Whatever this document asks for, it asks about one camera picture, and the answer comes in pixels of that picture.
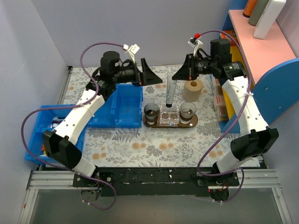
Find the white toothpaste tube black cap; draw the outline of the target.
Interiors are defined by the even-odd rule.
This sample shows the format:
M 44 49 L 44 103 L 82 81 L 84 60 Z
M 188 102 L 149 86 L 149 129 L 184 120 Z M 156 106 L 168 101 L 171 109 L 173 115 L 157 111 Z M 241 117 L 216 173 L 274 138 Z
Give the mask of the white toothpaste tube black cap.
M 177 81 L 172 79 L 172 75 L 167 75 L 166 107 L 171 108 L 175 95 Z

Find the clear acrylic holder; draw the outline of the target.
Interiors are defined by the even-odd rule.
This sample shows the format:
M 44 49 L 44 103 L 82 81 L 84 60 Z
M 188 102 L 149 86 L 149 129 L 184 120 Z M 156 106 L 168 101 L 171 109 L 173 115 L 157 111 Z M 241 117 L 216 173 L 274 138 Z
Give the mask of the clear acrylic holder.
M 172 105 L 171 108 L 166 107 L 166 105 L 160 106 L 160 115 L 159 115 L 159 125 L 160 126 L 178 126 L 179 120 L 179 106 Z

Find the clear glass cup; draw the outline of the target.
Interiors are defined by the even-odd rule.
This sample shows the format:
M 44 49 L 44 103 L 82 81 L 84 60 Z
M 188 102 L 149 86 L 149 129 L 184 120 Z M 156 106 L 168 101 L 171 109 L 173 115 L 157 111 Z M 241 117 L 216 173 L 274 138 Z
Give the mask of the clear glass cup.
M 180 106 L 180 122 L 182 124 L 190 123 L 193 115 L 196 113 L 196 106 L 191 102 L 184 102 Z

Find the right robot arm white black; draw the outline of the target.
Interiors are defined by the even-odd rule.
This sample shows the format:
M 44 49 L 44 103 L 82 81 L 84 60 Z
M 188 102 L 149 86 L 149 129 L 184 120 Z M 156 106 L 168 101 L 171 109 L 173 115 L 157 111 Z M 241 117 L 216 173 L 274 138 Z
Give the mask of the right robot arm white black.
M 213 165 L 212 182 L 222 185 L 228 174 L 236 171 L 244 162 L 269 151 L 279 137 L 278 130 L 270 128 L 262 117 L 245 67 L 240 61 L 232 61 L 230 41 L 215 39 L 210 42 L 211 54 L 206 57 L 188 54 L 183 66 L 173 80 L 195 80 L 199 75 L 212 74 L 227 93 L 237 115 L 241 136 L 232 140 L 230 151 Z

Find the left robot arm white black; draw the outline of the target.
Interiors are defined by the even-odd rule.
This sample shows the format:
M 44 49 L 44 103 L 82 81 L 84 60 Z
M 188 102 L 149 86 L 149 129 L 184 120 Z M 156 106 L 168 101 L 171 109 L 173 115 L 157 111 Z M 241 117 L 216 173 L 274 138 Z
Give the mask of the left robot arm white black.
M 132 60 L 122 61 L 118 52 L 105 52 L 100 67 L 94 71 L 76 107 L 52 131 L 43 133 L 46 155 L 84 175 L 83 181 L 90 187 L 96 186 L 100 178 L 96 166 L 85 159 L 76 147 L 78 138 L 96 111 L 115 91 L 117 84 L 147 86 L 162 83 L 162 79 L 149 68 L 144 58 L 141 64 L 142 70 L 138 70 Z

